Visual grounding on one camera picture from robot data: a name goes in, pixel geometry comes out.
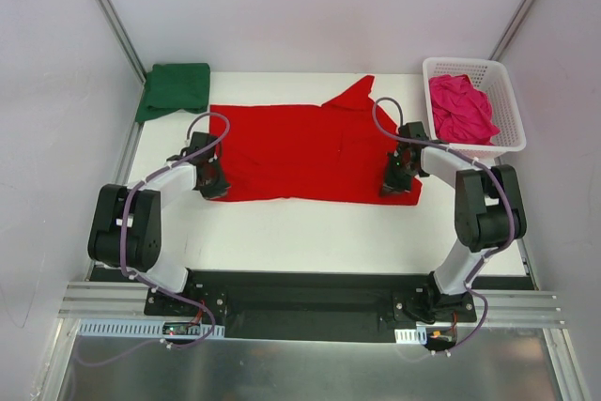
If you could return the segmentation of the folded green t shirt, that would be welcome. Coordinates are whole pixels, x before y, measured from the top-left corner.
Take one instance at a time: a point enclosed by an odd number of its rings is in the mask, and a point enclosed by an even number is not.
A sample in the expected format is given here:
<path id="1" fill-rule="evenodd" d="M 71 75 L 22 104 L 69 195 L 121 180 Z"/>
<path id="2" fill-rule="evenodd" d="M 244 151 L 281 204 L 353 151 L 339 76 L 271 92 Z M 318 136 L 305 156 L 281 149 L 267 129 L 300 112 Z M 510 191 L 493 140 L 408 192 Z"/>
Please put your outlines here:
<path id="1" fill-rule="evenodd" d="M 207 63 L 154 64 L 146 75 L 135 121 L 142 124 L 180 110 L 200 115 L 208 109 L 209 91 Z"/>

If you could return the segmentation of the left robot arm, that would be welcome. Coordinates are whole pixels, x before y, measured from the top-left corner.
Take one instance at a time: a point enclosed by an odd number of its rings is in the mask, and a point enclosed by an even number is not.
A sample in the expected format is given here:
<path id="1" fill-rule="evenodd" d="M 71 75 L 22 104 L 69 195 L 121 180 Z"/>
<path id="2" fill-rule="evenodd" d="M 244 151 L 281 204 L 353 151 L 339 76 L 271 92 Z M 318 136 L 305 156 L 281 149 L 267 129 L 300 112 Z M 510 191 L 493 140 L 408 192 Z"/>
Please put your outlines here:
<path id="1" fill-rule="evenodd" d="M 225 197 L 230 184 L 221 157 L 221 138 L 195 131 L 186 147 L 146 179 L 103 186 L 87 244 L 89 257 L 167 290 L 166 304 L 176 314 L 192 313 L 199 294 L 187 285 L 189 270 L 162 248 L 162 210 L 185 193 L 197 192 L 205 200 Z"/>

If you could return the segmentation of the pink t shirt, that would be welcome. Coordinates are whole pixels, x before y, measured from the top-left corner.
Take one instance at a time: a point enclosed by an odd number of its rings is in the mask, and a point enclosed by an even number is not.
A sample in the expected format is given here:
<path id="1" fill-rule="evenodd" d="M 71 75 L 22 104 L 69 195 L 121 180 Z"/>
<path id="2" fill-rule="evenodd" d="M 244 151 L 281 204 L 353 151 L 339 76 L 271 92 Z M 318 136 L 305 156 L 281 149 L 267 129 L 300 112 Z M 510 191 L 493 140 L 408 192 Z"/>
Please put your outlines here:
<path id="1" fill-rule="evenodd" d="M 467 74 L 440 75 L 429 80 L 434 129 L 447 143 L 491 146 L 500 133 L 493 123 L 488 96 Z"/>

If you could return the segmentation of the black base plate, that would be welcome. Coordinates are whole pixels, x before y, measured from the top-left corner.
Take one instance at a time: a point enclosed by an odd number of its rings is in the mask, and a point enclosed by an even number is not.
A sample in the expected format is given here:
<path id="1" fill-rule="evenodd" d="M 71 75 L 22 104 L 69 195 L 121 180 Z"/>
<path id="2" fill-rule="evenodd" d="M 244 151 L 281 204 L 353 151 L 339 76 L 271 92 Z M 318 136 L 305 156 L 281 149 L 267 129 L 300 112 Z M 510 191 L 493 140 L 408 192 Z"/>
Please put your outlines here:
<path id="1" fill-rule="evenodd" d="M 169 339 L 210 333 L 229 339 L 391 343 L 400 330 L 477 322 L 480 296 L 532 291 L 528 276 L 479 276 L 472 291 L 441 295 L 432 277 L 194 271 L 172 298 L 146 291 L 143 315 L 164 318 Z"/>

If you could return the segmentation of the aluminium frame rail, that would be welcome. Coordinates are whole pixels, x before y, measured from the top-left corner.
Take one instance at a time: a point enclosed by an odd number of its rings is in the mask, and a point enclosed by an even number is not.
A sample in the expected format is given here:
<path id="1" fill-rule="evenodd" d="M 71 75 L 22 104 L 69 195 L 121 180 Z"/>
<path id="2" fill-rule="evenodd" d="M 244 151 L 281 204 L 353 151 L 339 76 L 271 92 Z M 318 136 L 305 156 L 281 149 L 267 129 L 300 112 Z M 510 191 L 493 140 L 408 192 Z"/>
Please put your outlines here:
<path id="1" fill-rule="evenodd" d="M 137 283 L 69 283 L 58 310 L 62 318 L 137 318 L 144 315 L 147 288 Z"/>

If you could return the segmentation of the red t shirt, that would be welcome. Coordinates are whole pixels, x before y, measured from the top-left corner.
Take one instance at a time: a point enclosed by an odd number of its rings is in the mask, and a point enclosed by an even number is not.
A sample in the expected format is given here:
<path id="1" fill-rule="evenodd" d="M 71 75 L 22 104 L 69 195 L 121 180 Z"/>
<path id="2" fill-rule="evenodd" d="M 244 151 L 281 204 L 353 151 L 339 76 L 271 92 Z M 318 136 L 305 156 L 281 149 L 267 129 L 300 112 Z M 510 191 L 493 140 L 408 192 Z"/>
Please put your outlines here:
<path id="1" fill-rule="evenodd" d="M 224 202 L 299 198 L 415 206 L 422 184 L 399 194 L 381 188 L 396 126 L 371 98 L 366 75 L 320 105 L 215 105 L 209 121 L 222 134 L 221 167 L 230 185 Z"/>

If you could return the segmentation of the white plastic basket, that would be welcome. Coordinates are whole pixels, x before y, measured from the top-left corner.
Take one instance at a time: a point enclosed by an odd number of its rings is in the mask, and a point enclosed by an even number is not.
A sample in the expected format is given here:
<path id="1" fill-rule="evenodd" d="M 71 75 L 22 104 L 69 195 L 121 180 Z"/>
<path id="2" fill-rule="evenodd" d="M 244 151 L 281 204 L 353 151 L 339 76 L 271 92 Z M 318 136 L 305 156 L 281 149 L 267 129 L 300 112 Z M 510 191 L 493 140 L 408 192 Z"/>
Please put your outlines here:
<path id="1" fill-rule="evenodd" d="M 522 121 L 514 90 L 505 66 L 499 62 L 457 57 L 429 57 L 423 62 L 424 92 L 430 137 L 435 133 L 429 80 L 440 75 L 467 74 L 473 86 L 487 94 L 493 109 L 493 123 L 500 133 L 492 138 L 491 146 L 449 143 L 462 154 L 480 160 L 493 160 L 506 152 L 518 152 L 526 145 Z"/>

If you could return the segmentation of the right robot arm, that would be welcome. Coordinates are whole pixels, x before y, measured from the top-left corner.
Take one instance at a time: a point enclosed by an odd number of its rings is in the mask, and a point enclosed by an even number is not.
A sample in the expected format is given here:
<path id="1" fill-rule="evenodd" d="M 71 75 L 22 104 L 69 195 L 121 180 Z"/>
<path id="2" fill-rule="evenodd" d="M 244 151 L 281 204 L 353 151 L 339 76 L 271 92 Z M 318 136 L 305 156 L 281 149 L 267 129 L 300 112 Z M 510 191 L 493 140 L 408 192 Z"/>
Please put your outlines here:
<path id="1" fill-rule="evenodd" d="M 470 289 L 487 260 L 525 235 L 527 221 L 516 170 L 470 159 L 432 141 L 420 122 L 409 122 L 394 136 L 380 194 L 408 194 L 418 177 L 434 176 L 455 190 L 456 241 L 421 289 L 401 301 L 402 313 L 426 324 L 468 310 Z"/>

